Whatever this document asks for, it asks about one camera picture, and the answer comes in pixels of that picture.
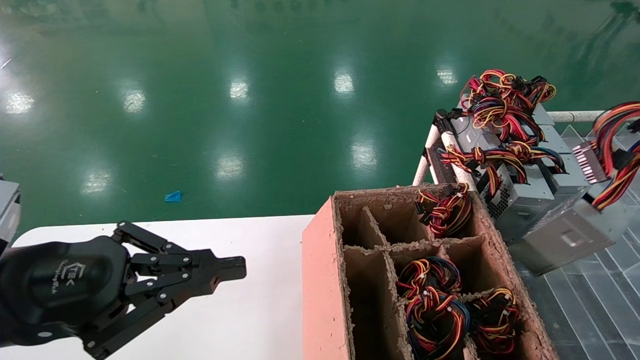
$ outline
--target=gray machine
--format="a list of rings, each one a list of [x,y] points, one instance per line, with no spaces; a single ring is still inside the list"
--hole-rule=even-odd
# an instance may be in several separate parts
[[[20,185],[0,174],[0,253],[13,240],[20,223]]]
[[[594,185],[589,194],[598,195],[602,189]],[[541,275],[613,245],[632,216],[621,202],[598,212],[578,193],[549,211],[509,249],[533,274]]]
[[[533,117],[547,139],[539,146],[559,153],[567,174],[553,174],[549,169],[553,163],[542,159],[525,167],[529,184],[514,184],[502,165],[498,169],[502,184],[496,196],[491,199],[487,188],[478,191],[514,258],[539,275],[612,245],[632,214],[623,204],[599,213],[583,200],[587,192],[595,196],[604,187],[587,182],[572,149],[542,105],[537,105]],[[452,125],[462,151],[500,145],[490,128],[476,129],[472,119],[461,117],[452,120]]]
[[[506,166],[501,165],[498,175],[502,183],[495,196],[489,196],[489,186],[478,190],[489,215],[495,221],[495,228],[507,244],[521,239],[545,215],[554,201],[538,166],[527,165],[525,171],[529,184],[515,184]]]
[[[501,145],[498,136],[490,127],[476,129],[472,119],[461,117],[451,121],[458,134],[460,150],[471,152],[474,147],[494,149]],[[489,196],[488,186],[479,188],[480,198],[483,200],[489,214],[495,221],[495,227],[500,231],[505,242],[511,243],[522,239],[552,207],[554,196],[547,185],[543,170],[538,165],[527,165],[527,181],[529,184],[516,184],[511,180],[511,174],[505,165],[498,168],[501,180],[496,195]]]

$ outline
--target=pink box side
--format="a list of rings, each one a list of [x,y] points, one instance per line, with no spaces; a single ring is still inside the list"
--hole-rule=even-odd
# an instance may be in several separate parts
[[[304,360],[348,360],[349,343],[329,198],[302,232]]]

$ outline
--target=white table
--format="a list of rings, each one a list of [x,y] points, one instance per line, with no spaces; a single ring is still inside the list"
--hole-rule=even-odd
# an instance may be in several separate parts
[[[137,223],[185,249],[244,256],[247,276],[188,300],[109,360],[302,359],[301,235],[313,215]],[[14,247],[80,242],[115,224],[40,227]],[[129,252],[141,252],[128,247]],[[90,360],[80,339],[0,348],[0,359]]]

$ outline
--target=blue wire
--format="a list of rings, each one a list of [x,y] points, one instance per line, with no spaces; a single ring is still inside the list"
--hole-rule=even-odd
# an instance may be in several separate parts
[[[640,146],[640,140],[636,141],[635,144],[631,145],[631,147],[629,148],[629,151],[635,151],[635,149]]]

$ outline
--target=wire bundle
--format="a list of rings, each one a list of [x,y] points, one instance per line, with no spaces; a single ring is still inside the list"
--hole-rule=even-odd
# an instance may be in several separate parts
[[[463,95],[467,88],[470,96],[465,99]],[[530,139],[523,126],[529,127],[540,141],[545,141],[544,132],[531,114],[539,102],[548,101],[555,95],[556,87],[541,76],[527,81],[502,70],[491,69],[469,79],[460,93],[460,101],[464,115],[473,115],[475,128],[489,125],[501,128],[502,142],[509,137],[522,141]]]
[[[400,273],[397,285],[408,301],[406,324],[416,359],[444,359],[470,326],[468,309],[455,295],[461,289],[458,269],[444,258],[415,260]],[[442,330],[449,327],[449,332]]]
[[[471,338],[479,350],[492,354],[509,354],[515,347],[515,325],[520,312],[515,296],[507,288],[467,304],[471,315]]]
[[[452,354],[466,333],[480,351],[508,354],[515,347],[518,321],[511,290],[497,288],[468,304],[457,298],[460,272],[449,260],[435,256],[409,263],[400,273],[399,293],[408,301],[406,324],[417,360],[439,360]]]
[[[438,200],[430,193],[418,191],[420,204],[425,201],[436,204],[431,213],[423,215],[420,220],[429,226],[436,238],[455,234],[471,218],[472,205],[468,194],[469,185],[462,183],[459,186],[456,193],[452,193],[442,200]]]
[[[507,165],[511,165],[516,170],[515,182],[518,184],[527,183],[527,173],[524,170],[524,166],[520,159],[511,151],[506,149],[488,149],[482,150],[479,147],[474,147],[473,152],[461,152],[455,147],[448,147],[447,152],[442,154],[442,163],[454,164],[462,170],[472,174],[474,167],[469,167],[470,161],[475,161],[478,165],[486,166],[486,173],[489,180],[489,194],[493,197],[498,192],[502,180],[498,175],[497,163],[504,162]]]
[[[476,129],[489,125],[500,129],[499,137],[502,142],[506,142],[509,137],[517,140],[530,139],[531,136],[527,134],[523,126],[531,129],[533,136],[545,141],[544,132],[530,114],[517,106],[509,104],[505,99],[498,96],[487,94],[472,99],[470,107],[463,114],[473,114],[473,127]]]
[[[527,142],[514,141],[507,143],[505,148],[512,152],[523,164],[531,164],[536,159],[548,158],[554,163],[555,174],[565,174],[564,160],[557,152],[546,147],[535,146],[535,139]]]
[[[598,156],[604,174],[611,178],[605,190],[591,203],[599,211],[622,197],[640,167],[640,142],[636,142],[627,152],[616,150],[613,147],[613,137],[620,126],[634,117],[640,117],[640,102],[638,101],[624,102],[614,106],[609,112],[605,111],[600,114],[593,122],[595,140],[591,142],[591,148]],[[622,165],[619,161],[620,156],[625,158]]]
[[[470,99],[478,95],[497,94],[508,104],[525,110],[532,110],[539,102],[551,100],[556,95],[556,87],[541,76],[527,81],[500,69],[487,70],[479,77],[472,76],[463,93],[467,87],[470,88]]]

